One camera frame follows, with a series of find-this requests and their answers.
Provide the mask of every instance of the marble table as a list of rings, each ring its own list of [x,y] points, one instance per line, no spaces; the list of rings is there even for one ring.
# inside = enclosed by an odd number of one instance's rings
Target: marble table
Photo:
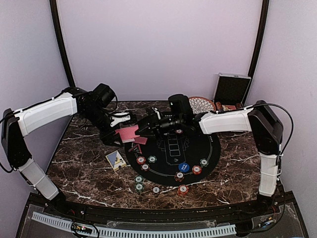
[[[140,119],[145,109],[168,111],[167,101],[119,102],[118,110],[131,110]],[[124,148],[104,146],[99,131],[85,119],[74,116],[47,174],[64,192],[68,201],[116,208],[184,209],[234,204],[255,200],[260,184],[260,158],[249,132],[218,133],[221,156],[217,167],[205,179],[189,185],[186,196],[177,195],[177,187],[160,186],[145,180],[145,190],[135,192],[137,173],[128,165],[114,172],[106,155]]]

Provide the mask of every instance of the black round mat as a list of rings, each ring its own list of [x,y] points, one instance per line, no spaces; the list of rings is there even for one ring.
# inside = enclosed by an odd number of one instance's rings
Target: black round mat
[[[179,186],[198,182],[209,175],[216,167],[220,158],[220,142],[216,134],[186,136],[185,134],[170,134],[164,139],[148,139],[146,145],[140,145],[141,152],[129,152],[135,143],[125,143],[125,153],[132,168],[144,178],[161,185]],[[148,171],[141,170],[141,165],[137,163],[137,158],[143,156],[146,163],[150,165]],[[148,158],[156,156],[157,161],[150,163]],[[207,159],[209,164],[202,167],[202,172],[195,175],[192,167],[200,166],[200,160]],[[175,174],[179,172],[178,166],[187,163],[190,166],[185,173],[182,182],[175,181]]]

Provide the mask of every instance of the perforated metal strip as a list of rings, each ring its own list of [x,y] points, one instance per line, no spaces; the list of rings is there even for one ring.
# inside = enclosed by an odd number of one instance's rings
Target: perforated metal strip
[[[55,218],[47,214],[33,212],[32,220],[46,224],[51,227],[55,227],[64,231],[71,232],[71,221],[61,218]],[[100,232],[100,238],[213,238],[222,237],[236,234],[235,225],[197,229],[188,231],[131,231],[131,230],[119,230],[110,229],[96,226]],[[93,229],[90,237],[97,237],[96,230]]]

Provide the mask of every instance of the white wall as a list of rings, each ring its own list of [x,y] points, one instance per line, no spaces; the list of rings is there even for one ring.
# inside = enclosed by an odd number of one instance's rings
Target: white wall
[[[217,74],[247,74],[261,0],[60,0],[76,84],[120,100],[211,98]]]
[[[248,103],[258,99],[284,106],[294,118],[295,132],[283,157],[282,179],[286,189],[295,193],[310,237],[317,237],[316,0],[271,1]],[[286,136],[289,129],[286,123]]]
[[[0,113],[45,100],[67,87],[48,0],[0,1]],[[67,120],[29,135],[27,145],[40,166],[50,161]],[[2,146],[0,161],[9,168]],[[29,195],[18,172],[0,169],[0,237],[13,238]]]

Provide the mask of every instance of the blue chip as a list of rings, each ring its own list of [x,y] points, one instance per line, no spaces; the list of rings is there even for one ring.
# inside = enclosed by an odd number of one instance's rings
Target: blue chip
[[[189,164],[181,163],[181,164],[178,166],[178,169],[179,169],[181,172],[187,172],[187,171],[189,171]]]

